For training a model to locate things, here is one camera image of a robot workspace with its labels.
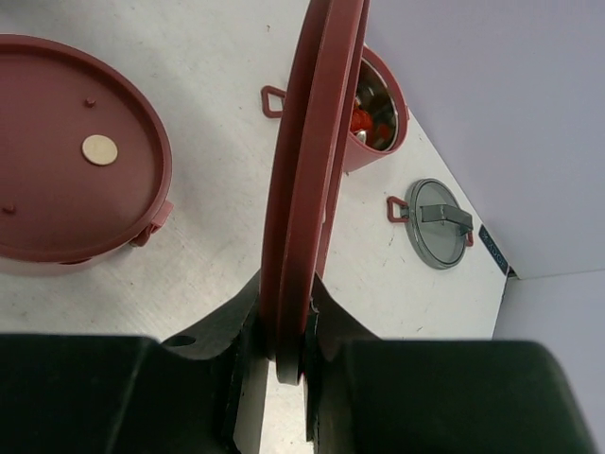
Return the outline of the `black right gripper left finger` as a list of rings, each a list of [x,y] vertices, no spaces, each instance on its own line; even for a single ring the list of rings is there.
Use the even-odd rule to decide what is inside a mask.
[[[165,341],[5,334],[5,453],[255,453],[268,362],[259,281]]]

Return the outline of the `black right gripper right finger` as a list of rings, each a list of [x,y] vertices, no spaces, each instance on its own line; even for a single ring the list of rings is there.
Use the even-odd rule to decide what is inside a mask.
[[[554,356],[525,340],[382,340],[313,284],[303,360],[318,453],[594,453]]]

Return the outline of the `grey lid with handle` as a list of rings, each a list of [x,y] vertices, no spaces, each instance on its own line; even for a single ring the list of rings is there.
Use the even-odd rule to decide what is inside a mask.
[[[422,261],[435,270],[452,269],[474,245],[474,218],[463,210],[447,185],[420,179],[406,196],[387,197],[387,218],[403,223],[408,239]]]

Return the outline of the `dark red lid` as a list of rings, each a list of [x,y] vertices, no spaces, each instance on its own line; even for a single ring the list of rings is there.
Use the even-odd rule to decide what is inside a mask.
[[[307,313],[334,222],[369,6],[310,2],[288,78],[260,277],[268,355],[286,384],[297,384],[302,373]]]
[[[125,77],[74,47],[2,36],[2,256],[127,242],[168,201],[171,174],[164,125]]]

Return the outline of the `pink steel-lined bowl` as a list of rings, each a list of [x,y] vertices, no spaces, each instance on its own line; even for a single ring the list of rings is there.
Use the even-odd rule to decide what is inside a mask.
[[[152,236],[164,227],[173,209],[174,204],[171,201],[164,201],[151,221],[127,242],[108,243],[86,252],[75,251],[74,254],[66,255],[57,261],[38,259],[27,261],[1,256],[1,273],[25,277],[53,277],[86,271],[103,261],[113,258],[127,247],[141,248],[146,246]]]
[[[406,138],[409,114],[402,90],[365,45],[322,47],[311,73],[295,60],[285,90],[261,89],[262,111],[279,118],[278,154],[293,148],[294,168],[309,179],[351,172],[392,154]]]

